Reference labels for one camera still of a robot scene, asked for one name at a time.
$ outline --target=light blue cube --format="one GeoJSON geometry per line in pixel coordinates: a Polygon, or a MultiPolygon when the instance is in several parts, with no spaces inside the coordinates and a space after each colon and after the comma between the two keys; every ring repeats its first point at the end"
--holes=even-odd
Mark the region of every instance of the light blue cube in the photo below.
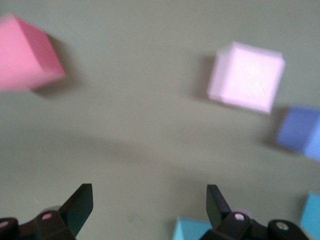
{"type": "Polygon", "coordinates": [[[172,240],[199,240],[211,229],[208,221],[178,217],[172,240]]]}
{"type": "Polygon", "coordinates": [[[320,161],[320,109],[291,107],[276,141],[279,145],[320,161]]]}
{"type": "Polygon", "coordinates": [[[320,195],[309,193],[300,225],[315,240],[320,240],[320,195]]]}

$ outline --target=blue cube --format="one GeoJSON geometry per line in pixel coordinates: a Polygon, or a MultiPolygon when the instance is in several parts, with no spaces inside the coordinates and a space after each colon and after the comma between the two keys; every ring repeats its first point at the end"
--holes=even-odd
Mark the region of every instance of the blue cube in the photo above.
{"type": "Polygon", "coordinates": [[[320,161],[320,109],[291,107],[278,133],[277,143],[320,161]]]}
{"type": "Polygon", "coordinates": [[[211,229],[208,221],[178,217],[172,240],[199,240],[211,229]]]}
{"type": "Polygon", "coordinates": [[[320,195],[309,194],[300,225],[315,240],[320,240],[320,195]]]}

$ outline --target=cube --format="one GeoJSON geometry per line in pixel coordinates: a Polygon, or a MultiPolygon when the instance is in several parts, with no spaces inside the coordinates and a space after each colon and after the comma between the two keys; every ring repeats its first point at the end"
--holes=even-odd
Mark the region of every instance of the cube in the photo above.
{"type": "Polygon", "coordinates": [[[320,195],[309,193],[300,225],[315,240],[320,240],[320,195]]]}
{"type": "Polygon", "coordinates": [[[208,221],[178,217],[172,240],[199,240],[211,229],[208,221]]]}
{"type": "Polygon", "coordinates": [[[8,14],[0,19],[0,91],[26,91],[65,76],[48,36],[8,14]]]}
{"type": "Polygon", "coordinates": [[[216,54],[208,97],[270,114],[284,67],[280,52],[233,42],[216,54]]]}
{"type": "Polygon", "coordinates": [[[278,132],[277,143],[320,161],[320,109],[291,107],[278,132]]]}

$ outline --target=gray floor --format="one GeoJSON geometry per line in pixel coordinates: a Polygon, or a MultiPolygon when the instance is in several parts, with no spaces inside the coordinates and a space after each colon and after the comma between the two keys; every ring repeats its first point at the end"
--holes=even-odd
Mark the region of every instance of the gray floor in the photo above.
{"type": "Polygon", "coordinates": [[[288,106],[319,106],[318,0],[1,0],[44,29],[67,78],[0,95],[0,215],[20,223],[92,183],[77,239],[169,240],[207,219],[206,185],[262,224],[299,223],[320,164],[279,148],[288,106]],[[271,115],[206,98],[231,41],[283,53],[271,115]]]}

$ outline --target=screw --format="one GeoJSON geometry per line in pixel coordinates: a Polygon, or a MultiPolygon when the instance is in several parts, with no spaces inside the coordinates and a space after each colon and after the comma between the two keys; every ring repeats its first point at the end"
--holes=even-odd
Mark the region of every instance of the screw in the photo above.
{"type": "Polygon", "coordinates": [[[236,220],[238,220],[238,221],[243,221],[243,220],[245,220],[245,216],[243,216],[243,215],[240,214],[240,213],[236,213],[236,214],[234,215],[234,218],[235,218],[236,220]]]}
{"type": "Polygon", "coordinates": [[[42,220],[47,220],[47,219],[49,219],[51,217],[52,217],[52,214],[51,213],[47,213],[47,214],[42,216],[42,220]]]}
{"type": "Polygon", "coordinates": [[[0,222],[0,228],[4,228],[4,227],[7,226],[8,224],[9,224],[8,221],[0,222]]]}
{"type": "Polygon", "coordinates": [[[284,231],[287,231],[289,229],[288,225],[285,224],[284,222],[282,221],[277,221],[275,223],[275,225],[280,229],[280,230],[284,230],[284,231]]]}

